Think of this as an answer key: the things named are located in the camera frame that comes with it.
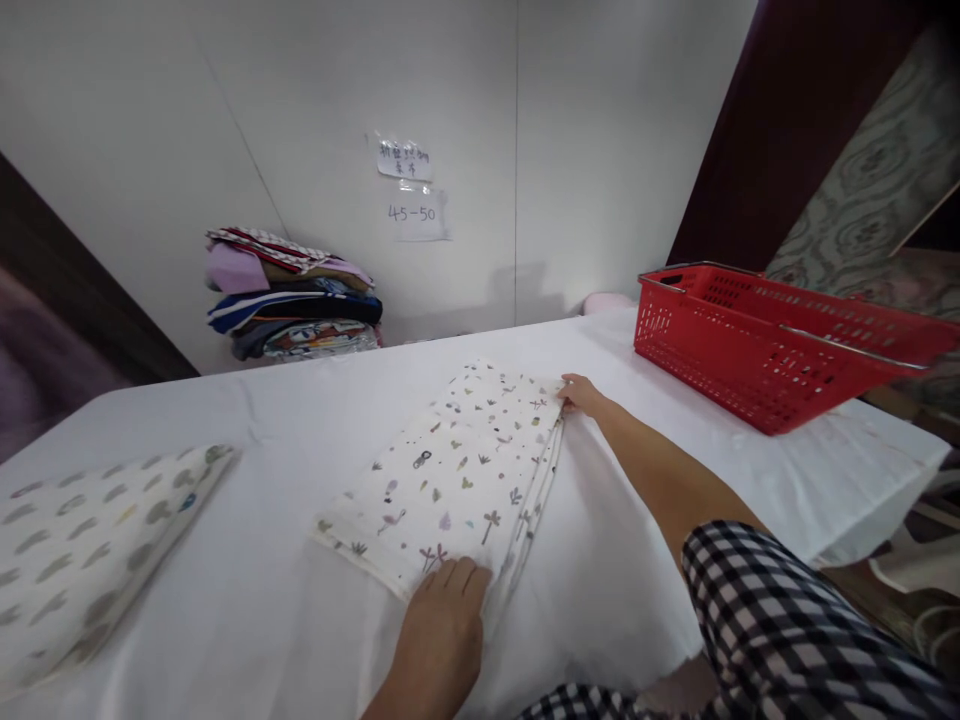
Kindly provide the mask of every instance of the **stack of folded clothes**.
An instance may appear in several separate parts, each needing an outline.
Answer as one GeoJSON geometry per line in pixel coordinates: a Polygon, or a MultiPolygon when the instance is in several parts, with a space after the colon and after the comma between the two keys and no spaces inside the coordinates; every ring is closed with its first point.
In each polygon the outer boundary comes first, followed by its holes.
{"type": "Polygon", "coordinates": [[[305,359],[380,346],[383,305],[356,265],[263,230],[210,230],[207,286],[226,293],[208,324],[238,360],[305,359]]]}

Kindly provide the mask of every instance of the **black and white plaid pants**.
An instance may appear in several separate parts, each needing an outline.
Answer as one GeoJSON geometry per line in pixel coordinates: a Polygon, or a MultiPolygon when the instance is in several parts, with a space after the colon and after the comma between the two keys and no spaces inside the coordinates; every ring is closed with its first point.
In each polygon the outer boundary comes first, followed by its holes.
{"type": "MultiPolygon", "coordinates": [[[[683,572],[719,694],[698,718],[952,718],[935,670],[874,629],[770,535],[711,522],[683,547],[683,572]]],[[[561,685],[522,720],[664,718],[634,698],[561,685]]]]}

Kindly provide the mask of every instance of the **red plastic basket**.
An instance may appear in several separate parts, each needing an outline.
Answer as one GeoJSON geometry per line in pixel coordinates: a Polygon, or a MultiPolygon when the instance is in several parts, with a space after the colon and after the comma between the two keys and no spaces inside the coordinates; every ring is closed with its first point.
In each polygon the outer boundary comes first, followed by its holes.
{"type": "Polygon", "coordinates": [[[638,279],[637,353],[768,435],[922,375],[960,343],[955,323],[714,263],[638,279]]]}

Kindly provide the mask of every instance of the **table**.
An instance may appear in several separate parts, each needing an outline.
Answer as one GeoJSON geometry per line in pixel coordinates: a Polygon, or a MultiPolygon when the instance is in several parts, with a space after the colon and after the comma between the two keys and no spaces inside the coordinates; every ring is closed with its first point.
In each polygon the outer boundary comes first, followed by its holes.
{"type": "MultiPolygon", "coordinates": [[[[309,539],[465,360],[578,372],[728,482],[798,556],[866,556],[947,452],[859,401],[766,437],[633,353],[611,311],[110,393],[0,468],[0,491],[200,443],[244,457],[94,661],[5,718],[346,718],[389,665],[401,603],[309,539]]],[[[527,567],[464,710],[506,716],[566,680],[641,689],[700,647],[687,591],[596,425],[572,418],[527,567]]]]}

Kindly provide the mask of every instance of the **handwritten sign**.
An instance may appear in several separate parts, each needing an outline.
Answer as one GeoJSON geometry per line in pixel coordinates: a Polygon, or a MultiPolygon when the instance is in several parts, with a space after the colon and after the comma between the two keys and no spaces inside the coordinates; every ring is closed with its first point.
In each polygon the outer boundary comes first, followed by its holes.
{"type": "Polygon", "coordinates": [[[397,242],[449,240],[444,222],[446,193],[427,187],[400,187],[386,207],[397,242]]]}
{"type": "Polygon", "coordinates": [[[377,148],[377,170],[383,175],[405,180],[433,180],[430,154],[416,143],[381,140],[377,148]]]}

